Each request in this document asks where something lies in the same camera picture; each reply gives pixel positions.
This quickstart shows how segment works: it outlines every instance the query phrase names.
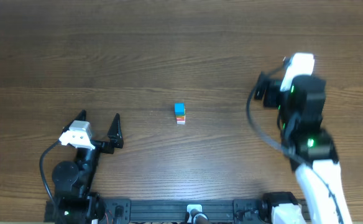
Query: wood grain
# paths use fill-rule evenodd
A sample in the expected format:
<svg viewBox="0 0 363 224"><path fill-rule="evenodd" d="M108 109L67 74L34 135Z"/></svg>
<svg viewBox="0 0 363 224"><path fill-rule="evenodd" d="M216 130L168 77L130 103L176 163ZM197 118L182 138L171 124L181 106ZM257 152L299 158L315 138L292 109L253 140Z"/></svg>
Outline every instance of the wood grain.
<svg viewBox="0 0 363 224"><path fill-rule="evenodd" d="M121 114L125 147L101 157L93 185L105 197L302 197L245 114L260 71L299 51L327 80L323 123L363 221L363 1L0 0L0 221L43 220L40 154L82 109L99 139ZM277 138L277 112L252 109ZM47 178L74 154L56 147Z"/></svg>

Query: black cable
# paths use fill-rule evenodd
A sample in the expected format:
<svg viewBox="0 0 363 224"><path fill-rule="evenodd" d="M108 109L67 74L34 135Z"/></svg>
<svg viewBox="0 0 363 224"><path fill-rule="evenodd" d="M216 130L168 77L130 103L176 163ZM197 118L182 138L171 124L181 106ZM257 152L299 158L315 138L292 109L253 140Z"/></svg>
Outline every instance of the black cable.
<svg viewBox="0 0 363 224"><path fill-rule="evenodd" d="M58 212L59 211L59 208L57 207L57 204L53 198L53 195L52 193L50 192L50 189L49 189L49 185L47 184L47 181L46 181L46 178L45 178L45 173L44 173L44 158L46 156L46 154L52 150L54 147L57 146L57 144L59 143L60 141L57 140L55 143L53 143L51 146L49 146L49 148L47 148L44 153L42 153L42 155L40 156L40 159L39 159L39 170L40 170L40 176L42 177L42 182L44 183L44 186L45 186L45 189L46 189L46 192L47 194L49 195L49 198L50 200L52 201L53 203L53 207L54 207L54 210L55 210L55 214L57 213L58 216L60 217L60 220L62 221L63 224L66 224L65 220L63 219L62 215Z"/></svg>
<svg viewBox="0 0 363 224"><path fill-rule="evenodd" d="M250 126L252 127L252 129L259 135L259 137L263 140L263 142L267 143L269 146L273 147L274 149L282 152L282 154L284 154L285 156L287 156L289 159L297 162L298 164L304 164L306 166L308 166L311 171L313 171L313 173L320 179L320 181L322 181L322 183L325 185L325 187L327 188L328 192L329 192L329 196L332 197L333 202L335 203L335 207L336 207L336 213L338 215L339 218L339 223L343 224L343 217L341 214L341 211L339 209L339 205L338 202L336 201L336 196L334 193L332 193L332 190L329 188L329 184L325 182L325 180L323 180L323 178L314 171L313 166L306 160L304 160L304 158L296 155L296 154L292 154L291 150L287 149L286 147L284 147L283 145L281 145L279 142L277 142L276 140L272 139L268 134L266 134L258 124L256 124L256 122L252 119L252 115L250 114L250 102L252 101L252 97L256 91L256 89L261 86L263 84L264 81L266 81L266 79L270 78L272 75L275 75L277 72L283 70L284 65L281 67L276 68L275 70L272 70L271 72L269 72L263 79L259 80L256 85L253 87L252 91L250 92L249 96L248 96L248 100L246 102L246 115L248 118L248 122L250 124Z"/></svg>

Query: small colorful block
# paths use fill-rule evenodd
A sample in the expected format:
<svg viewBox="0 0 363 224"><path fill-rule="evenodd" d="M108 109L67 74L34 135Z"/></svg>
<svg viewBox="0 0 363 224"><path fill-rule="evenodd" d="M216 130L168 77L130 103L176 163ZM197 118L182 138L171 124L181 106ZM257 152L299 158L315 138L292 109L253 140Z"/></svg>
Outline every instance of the small colorful block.
<svg viewBox="0 0 363 224"><path fill-rule="evenodd" d="M186 123L186 108L184 103L175 103L176 121L178 124Z"/></svg>

